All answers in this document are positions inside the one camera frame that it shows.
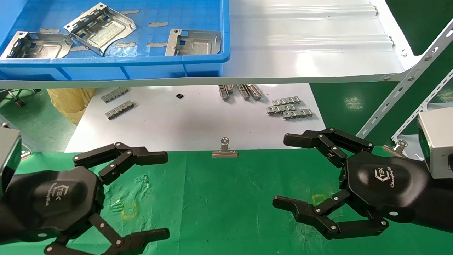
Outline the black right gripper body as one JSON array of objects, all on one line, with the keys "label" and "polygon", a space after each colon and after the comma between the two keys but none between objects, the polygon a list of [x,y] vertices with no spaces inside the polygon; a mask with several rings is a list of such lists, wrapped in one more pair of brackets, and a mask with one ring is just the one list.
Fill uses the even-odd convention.
[{"label": "black right gripper body", "polygon": [[362,151],[344,167],[346,203],[363,217],[452,232],[452,187],[452,178],[433,178],[424,161],[409,158]]}]

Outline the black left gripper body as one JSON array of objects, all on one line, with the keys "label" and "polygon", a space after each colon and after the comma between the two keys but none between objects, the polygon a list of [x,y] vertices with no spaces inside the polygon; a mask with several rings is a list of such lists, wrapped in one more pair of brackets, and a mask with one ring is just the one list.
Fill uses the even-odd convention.
[{"label": "black left gripper body", "polygon": [[76,239],[92,227],[89,217],[104,198],[98,176],[82,166],[15,174],[1,198],[1,244]]}]

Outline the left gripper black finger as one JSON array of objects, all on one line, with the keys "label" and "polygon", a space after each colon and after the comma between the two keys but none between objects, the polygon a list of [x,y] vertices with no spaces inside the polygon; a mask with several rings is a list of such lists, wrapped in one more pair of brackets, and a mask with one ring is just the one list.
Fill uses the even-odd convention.
[{"label": "left gripper black finger", "polygon": [[168,153],[149,152],[145,147],[130,147],[121,142],[109,144],[73,157],[75,166],[92,168],[104,163],[108,166],[98,173],[102,184],[110,185],[132,166],[149,166],[168,162]]},{"label": "left gripper black finger", "polygon": [[[88,220],[111,243],[103,255],[140,255],[150,242],[170,237],[168,228],[133,232],[121,237],[99,214],[92,214]],[[87,252],[68,248],[68,242],[69,237],[61,234],[44,249],[44,253],[46,255],[89,255]]]}]

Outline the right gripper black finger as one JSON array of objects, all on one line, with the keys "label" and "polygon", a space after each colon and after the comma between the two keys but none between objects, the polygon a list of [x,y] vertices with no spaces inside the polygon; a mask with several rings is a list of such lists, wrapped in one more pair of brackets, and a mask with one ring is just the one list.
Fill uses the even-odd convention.
[{"label": "right gripper black finger", "polygon": [[303,134],[285,134],[283,143],[290,147],[315,148],[335,167],[346,165],[347,155],[342,150],[358,153],[372,152],[374,145],[362,138],[335,128],[321,131],[306,130]]},{"label": "right gripper black finger", "polygon": [[341,190],[315,206],[306,201],[276,195],[273,198],[273,207],[291,212],[296,222],[312,226],[328,240],[382,234],[389,223],[372,210],[366,210],[367,219],[360,221],[335,222],[328,217],[330,213],[343,206],[350,196],[347,190]]}]

